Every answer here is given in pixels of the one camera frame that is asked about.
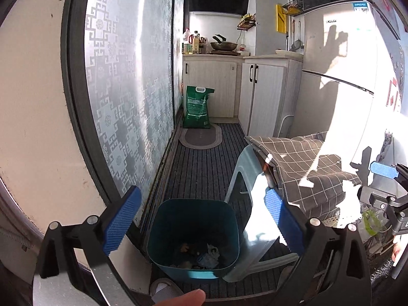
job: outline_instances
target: blue gripper pad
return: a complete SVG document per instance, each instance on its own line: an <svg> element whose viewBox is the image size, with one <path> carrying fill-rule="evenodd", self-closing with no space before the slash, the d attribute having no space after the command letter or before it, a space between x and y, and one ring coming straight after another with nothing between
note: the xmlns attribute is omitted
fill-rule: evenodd
<svg viewBox="0 0 408 306"><path fill-rule="evenodd" d="M104 231L103 251L106 255L118 249L141 203L142 194L135 187Z"/></svg>
<svg viewBox="0 0 408 306"><path fill-rule="evenodd" d="M380 162L372 162L372 164L370 165L370 170L374 174L384 176L392 180L395 177L398 177L398 174L399 174L395 167L391 167L389 165L382 164Z"/></svg>
<svg viewBox="0 0 408 306"><path fill-rule="evenodd" d="M289 250L301 256L304 253L303 233L295 218L275 190L269 189L264 200Z"/></svg>

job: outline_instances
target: hand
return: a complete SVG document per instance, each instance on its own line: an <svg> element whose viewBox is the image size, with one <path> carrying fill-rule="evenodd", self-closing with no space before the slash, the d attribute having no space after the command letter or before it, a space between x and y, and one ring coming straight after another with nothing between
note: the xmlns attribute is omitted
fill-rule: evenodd
<svg viewBox="0 0 408 306"><path fill-rule="evenodd" d="M403 234L403 235L397 235L394 236L394 249L392 251L392 256L391 259L394 262L398 262L399 258L401 257L405 247L407 247L408 244L408 234Z"/></svg>
<svg viewBox="0 0 408 306"><path fill-rule="evenodd" d="M391 259L395 262L395 259L397 258L397 255L399 252L401 252L401 236L394 236L394 249L392 250L392 255Z"/></svg>
<svg viewBox="0 0 408 306"><path fill-rule="evenodd" d="M203 290L194 290L180 297L168 299L157 303L156 306L201 306L205 301Z"/></svg>

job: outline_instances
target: wok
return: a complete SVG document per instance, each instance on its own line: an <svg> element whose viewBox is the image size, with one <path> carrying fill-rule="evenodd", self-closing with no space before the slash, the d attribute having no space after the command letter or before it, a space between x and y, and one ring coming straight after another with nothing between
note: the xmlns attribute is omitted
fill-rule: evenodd
<svg viewBox="0 0 408 306"><path fill-rule="evenodd" d="M211 47L214 50L226 50L226 51L232 52L238 46L238 44L236 44L235 42L226 41L226 38L221 36L220 34L216 34L215 36L213 36L213 39L217 41L217 42L210 42Z"/></svg>

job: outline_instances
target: plastic stool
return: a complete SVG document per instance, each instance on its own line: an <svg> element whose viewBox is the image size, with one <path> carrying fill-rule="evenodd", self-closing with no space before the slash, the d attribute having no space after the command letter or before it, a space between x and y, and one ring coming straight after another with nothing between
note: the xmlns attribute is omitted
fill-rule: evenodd
<svg viewBox="0 0 408 306"><path fill-rule="evenodd" d="M262 171L261 164L256 157L251 145L244 148L238 157L225 202L239 197L241 183L237 176L241 174L248 190L252 203L252 212L246 224L240 241L240 251L234 268L223 278L227 282L237 282L247 275L276 268L298 259L296 253L290 253L282 257L259 261L269 250L275 240L281 236L277 224L265 205L265 195L269 190L266 176Z"/></svg>

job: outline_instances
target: trash can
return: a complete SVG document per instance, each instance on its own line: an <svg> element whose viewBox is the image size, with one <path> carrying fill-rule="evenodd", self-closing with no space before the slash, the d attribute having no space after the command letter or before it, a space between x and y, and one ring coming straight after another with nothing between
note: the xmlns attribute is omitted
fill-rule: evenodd
<svg viewBox="0 0 408 306"><path fill-rule="evenodd" d="M218 251L215 268L177 268L183 257L193 259L190 264L194 259L200 261L203 256L208 257L205 254L207 247L214 247ZM147 253L161 270L177 282L223 277L232 269L239 255L239 233L234 210L223 201L167 200L158 208Z"/></svg>

